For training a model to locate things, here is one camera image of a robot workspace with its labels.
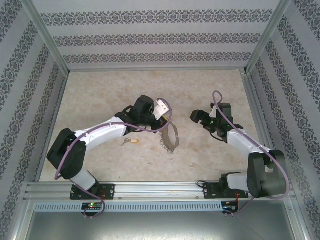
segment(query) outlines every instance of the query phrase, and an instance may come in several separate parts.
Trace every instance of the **perforated metal strip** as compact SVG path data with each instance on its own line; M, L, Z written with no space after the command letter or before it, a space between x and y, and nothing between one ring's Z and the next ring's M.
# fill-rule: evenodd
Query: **perforated metal strip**
M207 212L222 211L220 201L199 202L106 202L105 212ZM37 213L81 212L81 202L39 202L35 205Z

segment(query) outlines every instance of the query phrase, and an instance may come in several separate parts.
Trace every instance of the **beige floor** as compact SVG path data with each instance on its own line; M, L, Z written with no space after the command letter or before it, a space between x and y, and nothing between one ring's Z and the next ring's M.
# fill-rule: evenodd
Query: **beige floor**
M211 110L214 90L231 104L235 123L258 139L237 70L72 72L52 139L64 128L76 131L105 122L141 95L161 97L171 104L179 131L180 146L174 154L162 148L159 133L131 133L138 144L121 146L125 137L108 141L86 155L86 169L98 181L218 180L223 173L245 170L247 159L189 118L193 110ZM40 181L54 181L55 172L47 161Z

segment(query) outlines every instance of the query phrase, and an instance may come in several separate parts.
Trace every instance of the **patterned wallpaper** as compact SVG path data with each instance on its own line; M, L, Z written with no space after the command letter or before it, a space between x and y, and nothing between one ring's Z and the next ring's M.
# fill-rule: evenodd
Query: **patterned wallpaper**
M33 182L65 76L19 0L0 0L0 240Z
M319 3L293 0L251 73L311 239L320 239Z
M245 67L279 0L35 0L68 67Z

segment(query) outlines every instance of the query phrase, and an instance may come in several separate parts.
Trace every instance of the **key tag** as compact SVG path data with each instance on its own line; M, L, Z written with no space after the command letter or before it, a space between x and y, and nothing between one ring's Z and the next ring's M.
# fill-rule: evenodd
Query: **key tag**
M131 144L138 144L139 143L139 139L130 139Z

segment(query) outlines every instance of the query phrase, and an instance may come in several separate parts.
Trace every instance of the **robotic arm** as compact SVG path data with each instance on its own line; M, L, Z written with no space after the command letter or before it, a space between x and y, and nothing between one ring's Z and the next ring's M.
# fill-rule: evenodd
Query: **robotic arm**
M217 104L224 116L233 124L231 105L229 103ZM218 108L216 109L214 103L211 104L211 108L211 114L203 110L193 111L190 119L195 123L200 122L211 135L217 132L222 142L235 147L248 159L247 172L231 172L221 176L219 180L220 191L223 193L227 190L243 190L249 192L254 198L284 194L287 188L285 176L265 152L275 158L283 170L286 171L284 154L280 150L270 150L260 144L255 146L249 140L252 138L248 137L241 125L235 125L237 129L242 129L242 133L239 133L225 119Z
M153 132L162 128L168 122L164 115L169 108L160 99L156 103L155 106L150 97L142 95L134 106L126 107L108 121L97 126L75 132L69 128L62 130L49 150L47 159L57 170L61 168L58 172L64 179L71 180L82 189L96 195L101 187L83 166L86 153L111 139L135 132L137 129L132 126L151 127ZM81 136L81 140L78 140L68 152L61 167L67 150Z

